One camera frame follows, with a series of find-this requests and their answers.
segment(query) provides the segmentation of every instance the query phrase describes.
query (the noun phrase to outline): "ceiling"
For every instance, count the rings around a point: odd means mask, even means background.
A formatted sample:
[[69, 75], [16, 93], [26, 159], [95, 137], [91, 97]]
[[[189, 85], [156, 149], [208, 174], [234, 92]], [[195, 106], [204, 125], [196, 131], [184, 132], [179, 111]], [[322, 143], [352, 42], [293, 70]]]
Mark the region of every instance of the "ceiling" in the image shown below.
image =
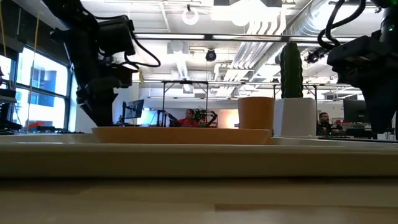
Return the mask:
[[[66, 29], [66, 27], [54, 17], [47, 7], [40, 0], [14, 0], [25, 10], [31, 14], [40, 17], [42, 21], [52, 27]], [[183, 12], [187, 8], [184, 1], [132, 1], [132, 0], [81, 0], [82, 4], [96, 16], [109, 17], [121, 14], [128, 15], [134, 22], [135, 32], [146, 33], [197, 33], [197, 34], [246, 34], [249, 25], [236, 26], [231, 21], [216, 21], [212, 19], [213, 0], [201, 1], [186, 1], [191, 4], [191, 8], [198, 12], [198, 22], [194, 25], [188, 25], [182, 19]], [[293, 16], [306, 5], [307, 0], [296, 0], [295, 6], [284, 6], [286, 21], [290, 21]], [[353, 11], [355, 7], [343, 6], [341, 11]], [[187, 18], [192, 18], [192, 13], [189, 12]], [[323, 20], [327, 21], [330, 14], [321, 13]], [[232, 17], [243, 17], [240, 11], [236, 11]], [[374, 8], [368, 8], [355, 21], [340, 27], [333, 31], [335, 36], [352, 36], [370, 35], [371, 32], [378, 30], [381, 23], [382, 13], [375, 14]], [[277, 18], [279, 26], [282, 24], [280, 16]], [[173, 70], [178, 70], [176, 61], [178, 58], [175, 55], [167, 53], [167, 44], [170, 41], [166, 40], [142, 40], [141, 44], [148, 50], [154, 53], [162, 62], [160, 68], [142, 68], [144, 77], [164, 79], [170, 75]], [[188, 71], [210, 71], [212, 72], [217, 63], [231, 63], [233, 62], [239, 48], [244, 45], [242, 42], [209, 42], [209, 41], [184, 41], [189, 46], [188, 54], [184, 58]], [[311, 49], [314, 46], [302, 47], [302, 49]], [[207, 62], [205, 54], [207, 49], [215, 49], [217, 53], [217, 60], [215, 62]], [[124, 60], [123, 57], [117, 55], [118, 60]], [[144, 61], [151, 63], [151, 59], [145, 52], [137, 49], [137, 55], [132, 58], [137, 61]], [[310, 65], [308, 69], [304, 69], [303, 76], [305, 82], [330, 82], [335, 73], [331, 71], [331, 67], [326, 64], [326, 60], [321, 60], [315, 65]]]

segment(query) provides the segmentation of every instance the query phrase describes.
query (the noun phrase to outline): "potted plant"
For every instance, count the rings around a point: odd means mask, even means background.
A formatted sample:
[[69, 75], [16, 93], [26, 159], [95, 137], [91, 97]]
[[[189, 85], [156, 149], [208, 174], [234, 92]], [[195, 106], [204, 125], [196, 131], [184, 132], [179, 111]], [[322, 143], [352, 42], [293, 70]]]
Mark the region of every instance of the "potted plant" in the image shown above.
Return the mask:
[[303, 68], [300, 51], [289, 42], [280, 55], [282, 99], [275, 101], [275, 136], [314, 136], [317, 126], [317, 103], [303, 98]]

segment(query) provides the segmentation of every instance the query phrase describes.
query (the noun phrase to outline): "window frame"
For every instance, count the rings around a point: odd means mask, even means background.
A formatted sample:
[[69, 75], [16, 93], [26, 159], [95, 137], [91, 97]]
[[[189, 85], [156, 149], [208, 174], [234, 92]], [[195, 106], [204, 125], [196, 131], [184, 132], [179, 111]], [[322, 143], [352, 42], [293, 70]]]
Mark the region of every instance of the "window frame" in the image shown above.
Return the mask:
[[[29, 50], [34, 51], [33, 48], [28, 46], [28, 45], [25, 45], [24, 48], [27, 48]], [[70, 99], [70, 95], [71, 94], [70, 93], [71, 93], [71, 88], [72, 88], [72, 73], [70, 71], [70, 66], [60, 62], [59, 60], [56, 60], [56, 59], [54, 59], [52, 57], [49, 57], [48, 55], [45, 55], [42, 52], [39, 52], [37, 50], [35, 51], [35, 54], [39, 54], [39, 55], [41, 55], [41, 56], [43, 56], [43, 57], [45, 57], [47, 59], [50, 59], [50, 60], [52, 60], [54, 62], [59, 63], [60, 65], [63, 65], [63, 66], [65, 66], [67, 68], [68, 73], [67, 73], [67, 94], [66, 95], [61, 95], [61, 94], [58, 94], [56, 92], [44, 90], [44, 89], [33, 87], [33, 86], [30, 87], [29, 85], [18, 83], [17, 82], [17, 76], [18, 76], [18, 68], [20, 66], [19, 63], [18, 63], [19, 54], [18, 54], [18, 57], [17, 57], [17, 61], [11, 60], [11, 71], [10, 71], [10, 79], [11, 79], [11, 81], [10, 80], [3, 80], [2, 82], [4, 84], [6, 84], [7, 89], [9, 88], [8, 84], [11, 83], [11, 85], [14, 85], [15, 88], [21, 88], [21, 89], [25, 89], [25, 90], [28, 90], [28, 91], [32, 90], [32, 92], [34, 92], [34, 93], [39, 93], [39, 94], [43, 94], [43, 95], [48, 95], [48, 96], [54, 96], [54, 97], [57, 97], [57, 98], [62, 98], [64, 100], [64, 102], [65, 102], [65, 112], [64, 112], [65, 116], [64, 116], [64, 120], [63, 120], [63, 128], [64, 129], [68, 129], [68, 127], [69, 127], [69, 115], [70, 115], [70, 102], [71, 102], [71, 99]], [[12, 119], [12, 115], [13, 114], [14, 114], [14, 107], [11, 107], [11, 110], [10, 110], [10, 113], [9, 113], [10, 119]]]

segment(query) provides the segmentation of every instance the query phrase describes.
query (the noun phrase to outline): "camera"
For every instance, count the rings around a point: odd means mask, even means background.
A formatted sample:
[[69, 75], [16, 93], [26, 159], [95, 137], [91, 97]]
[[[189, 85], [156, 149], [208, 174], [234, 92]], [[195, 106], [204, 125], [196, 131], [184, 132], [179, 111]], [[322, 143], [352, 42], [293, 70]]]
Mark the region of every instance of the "camera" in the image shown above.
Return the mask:
[[206, 61], [214, 62], [217, 58], [217, 54], [214, 49], [209, 49], [206, 54]]

